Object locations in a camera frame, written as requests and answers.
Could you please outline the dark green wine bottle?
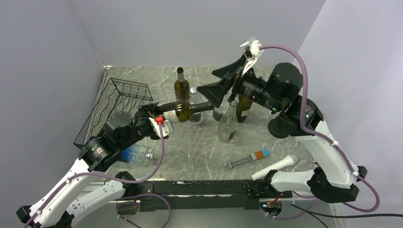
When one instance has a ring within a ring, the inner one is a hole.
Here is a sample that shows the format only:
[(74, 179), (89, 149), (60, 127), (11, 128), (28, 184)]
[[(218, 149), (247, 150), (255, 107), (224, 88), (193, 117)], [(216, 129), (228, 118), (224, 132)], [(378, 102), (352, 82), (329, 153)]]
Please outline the dark green wine bottle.
[(178, 124), (188, 121), (193, 114), (213, 109), (214, 105), (211, 102), (191, 104), (188, 101), (175, 101), (157, 105), (154, 115), (163, 116), (164, 120), (168, 120), (172, 124)]

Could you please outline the blue square glass bottle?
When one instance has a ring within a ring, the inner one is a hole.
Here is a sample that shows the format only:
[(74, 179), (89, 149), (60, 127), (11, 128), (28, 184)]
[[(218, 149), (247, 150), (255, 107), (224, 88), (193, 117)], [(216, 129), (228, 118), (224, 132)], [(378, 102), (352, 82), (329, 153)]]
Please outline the blue square glass bottle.
[(150, 161), (154, 158), (154, 154), (149, 152), (146, 146), (134, 144), (121, 153), (121, 158), (119, 161), (126, 163), (144, 163), (145, 161)]

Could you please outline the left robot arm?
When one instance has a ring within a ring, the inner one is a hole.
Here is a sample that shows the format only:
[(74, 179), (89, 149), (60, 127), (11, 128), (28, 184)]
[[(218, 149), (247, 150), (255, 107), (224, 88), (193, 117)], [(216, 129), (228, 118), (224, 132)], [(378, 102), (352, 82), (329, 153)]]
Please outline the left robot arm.
[(164, 141), (177, 122), (157, 103), (141, 106), (135, 115), (114, 113), (80, 151), (58, 184), (37, 203), (20, 207), (17, 217), (26, 228), (71, 228), (111, 200), (133, 198), (141, 181), (127, 172), (110, 177), (108, 184), (83, 197), (79, 194), (95, 178), (105, 177), (105, 171), (121, 158), (125, 149), (145, 137)]

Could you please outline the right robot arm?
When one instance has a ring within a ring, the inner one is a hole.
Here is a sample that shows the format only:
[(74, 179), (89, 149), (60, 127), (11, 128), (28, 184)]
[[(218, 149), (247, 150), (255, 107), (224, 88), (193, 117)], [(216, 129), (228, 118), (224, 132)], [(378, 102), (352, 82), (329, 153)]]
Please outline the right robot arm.
[(359, 188), (356, 183), (365, 178), (367, 169), (356, 166), (340, 153), (331, 136), (322, 112), (311, 100), (303, 100), (300, 91), (303, 76), (292, 63), (274, 66), (268, 80), (255, 76), (246, 57), (213, 70), (220, 80), (197, 87), (197, 91), (215, 106), (231, 91), (230, 98), (241, 95), (268, 109), (275, 118), (268, 124), (271, 135), (282, 139), (294, 137), (308, 149), (318, 167), (302, 172), (283, 172), (282, 161), (278, 167), (267, 167), (252, 175), (262, 181), (262, 191), (275, 197), (284, 191), (313, 194), (327, 203), (355, 201)]

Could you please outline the dark wine bottle right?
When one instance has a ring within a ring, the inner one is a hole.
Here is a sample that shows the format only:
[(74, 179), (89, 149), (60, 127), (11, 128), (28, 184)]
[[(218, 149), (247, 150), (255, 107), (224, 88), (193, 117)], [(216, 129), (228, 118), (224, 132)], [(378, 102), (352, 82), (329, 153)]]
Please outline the dark wine bottle right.
[(236, 108), (236, 117), (238, 123), (242, 123), (247, 119), (252, 104), (253, 102), (248, 98), (238, 95), (238, 105)]

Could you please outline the clear labelled bottle silver cap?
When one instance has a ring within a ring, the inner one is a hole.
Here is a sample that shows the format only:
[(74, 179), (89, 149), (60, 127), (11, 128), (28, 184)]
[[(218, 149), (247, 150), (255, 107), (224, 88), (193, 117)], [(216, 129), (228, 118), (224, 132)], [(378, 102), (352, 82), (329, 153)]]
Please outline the clear labelled bottle silver cap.
[(212, 117), (216, 123), (219, 123), (222, 116), (227, 112), (229, 106), (228, 101), (223, 101), (219, 107), (214, 107)]

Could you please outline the green wine bottle grey cap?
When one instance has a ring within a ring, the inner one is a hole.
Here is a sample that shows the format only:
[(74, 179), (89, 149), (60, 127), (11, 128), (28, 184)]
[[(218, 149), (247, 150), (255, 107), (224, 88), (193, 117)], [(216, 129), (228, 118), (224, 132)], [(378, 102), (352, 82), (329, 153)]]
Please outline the green wine bottle grey cap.
[(184, 69), (182, 67), (177, 68), (177, 80), (174, 83), (174, 92), (177, 101), (190, 100), (190, 84), (184, 77)]

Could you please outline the clear empty glass bottle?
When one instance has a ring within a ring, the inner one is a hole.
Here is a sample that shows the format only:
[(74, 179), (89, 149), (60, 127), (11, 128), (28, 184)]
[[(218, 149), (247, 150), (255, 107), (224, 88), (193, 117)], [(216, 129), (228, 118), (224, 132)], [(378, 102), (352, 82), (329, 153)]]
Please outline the clear empty glass bottle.
[(229, 102), (227, 111), (220, 119), (217, 136), (223, 143), (228, 143), (232, 140), (237, 130), (238, 119), (236, 116), (237, 100)]

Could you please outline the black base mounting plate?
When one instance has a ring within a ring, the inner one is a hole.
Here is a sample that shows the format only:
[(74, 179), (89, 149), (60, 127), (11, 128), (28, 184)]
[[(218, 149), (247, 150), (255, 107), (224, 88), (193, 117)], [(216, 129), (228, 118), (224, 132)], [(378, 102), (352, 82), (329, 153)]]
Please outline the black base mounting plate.
[(262, 203), (292, 198), (253, 180), (154, 180), (135, 184), (123, 199), (140, 201), (140, 211), (171, 209), (259, 209)]

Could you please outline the grey tool coloured blocks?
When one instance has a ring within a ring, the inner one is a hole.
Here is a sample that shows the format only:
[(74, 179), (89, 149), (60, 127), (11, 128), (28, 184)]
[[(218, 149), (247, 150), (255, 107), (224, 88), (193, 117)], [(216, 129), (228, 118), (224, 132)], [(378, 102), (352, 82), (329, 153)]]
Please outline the grey tool coloured blocks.
[(257, 161), (257, 160), (261, 160), (263, 158), (266, 158), (270, 156), (270, 152), (268, 149), (263, 149), (257, 152), (253, 152), (248, 154), (245, 158), (237, 160), (237, 161), (228, 161), (227, 165), (230, 169), (232, 169), (235, 166), (247, 163), (247, 162), (251, 162), (251, 161)]

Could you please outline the white toy microphone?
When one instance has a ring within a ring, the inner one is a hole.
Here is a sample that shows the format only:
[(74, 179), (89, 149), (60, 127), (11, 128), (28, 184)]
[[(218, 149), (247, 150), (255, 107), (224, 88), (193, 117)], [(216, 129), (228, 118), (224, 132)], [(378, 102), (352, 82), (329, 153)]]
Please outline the white toy microphone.
[(252, 174), (251, 179), (253, 181), (259, 180), (261, 178), (264, 178), (271, 170), (281, 170), (285, 167), (294, 165), (297, 161), (298, 158), (296, 155), (294, 154), (287, 155), (282, 160)]

